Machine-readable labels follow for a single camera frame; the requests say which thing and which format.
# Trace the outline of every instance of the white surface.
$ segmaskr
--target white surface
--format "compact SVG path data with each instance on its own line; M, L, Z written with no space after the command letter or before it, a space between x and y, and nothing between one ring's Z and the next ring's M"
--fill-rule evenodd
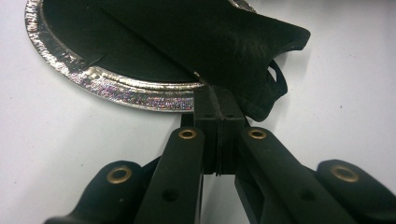
M396 2L250 0L311 32L303 51L276 59L289 93L271 130L302 163L340 159L396 192ZM106 164L162 153L178 114L115 105L79 89L38 55L25 0L0 7L0 223L66 215ZM247 223L231 176L205 179L202 223Z

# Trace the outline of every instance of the screw hole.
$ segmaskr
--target screw hole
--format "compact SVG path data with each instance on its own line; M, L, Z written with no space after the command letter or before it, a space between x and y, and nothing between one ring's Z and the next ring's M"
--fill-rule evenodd
M263 139L267 136L265 132L259 129L253 129L248 132L248 135L255 139Z
M180 196L178 189L166 189L163 191L163 199L167 202L174 202Z
M312 202L314 201L317 197L315 196L314 192L312 192L309 189L302 189L300 191L300 198L304 201Z
M194 131L193 129L185 129L185 130L181 130L178 133L178 136L183 138L183 139L192 139L194 137L196 137L197 132Z
M132 176L132 170L127 166L120 166L112 169L107 174L107 181L111 184L121 184Z
M359 180L358 174L344 165L333 165L330 171L335 177L349 183L357 182Z

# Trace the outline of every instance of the silver reflective edge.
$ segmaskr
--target silver reflective edge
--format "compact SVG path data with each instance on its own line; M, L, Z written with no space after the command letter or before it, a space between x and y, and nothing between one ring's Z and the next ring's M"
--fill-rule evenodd
M229 0L244 10L254 9L243 0ZM28 0L25 9L27 33L38 53L56 71L97 96L136 108L188 112L193 110L192 89L200 82L160 83L125 77L99 66L86 66L85 60L63 44L49 29L42 11L43 0Z

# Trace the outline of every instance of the metal rivet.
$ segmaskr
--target metal rivet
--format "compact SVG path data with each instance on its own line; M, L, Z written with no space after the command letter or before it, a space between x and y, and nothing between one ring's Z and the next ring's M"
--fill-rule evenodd
M255 139L264 139L267 134L260 129L252 129L247 133L250 137Z
M197 132L193 129L184 129L178 133L178 136L183 139L192 139L197 136Z
M349 183L354 183L359 180L359 175L344 165L333 165L330 171L335 177Z
M120 184L132 176L132 170L128 166L119 166L107 174L107 181L111 184Z

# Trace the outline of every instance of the black fabric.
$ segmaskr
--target black fabric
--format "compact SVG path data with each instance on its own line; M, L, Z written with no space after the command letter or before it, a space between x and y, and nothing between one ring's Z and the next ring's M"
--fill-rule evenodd
M169 61L106 14L102 0L44 0L50 30L87 60L126 77L165 83L194 82L185 69Z
M270 62L303 49L310 36L228 0L108 0L102 8L202 82L232 91L257 121L287 91L277 66L277 82L268 73Z

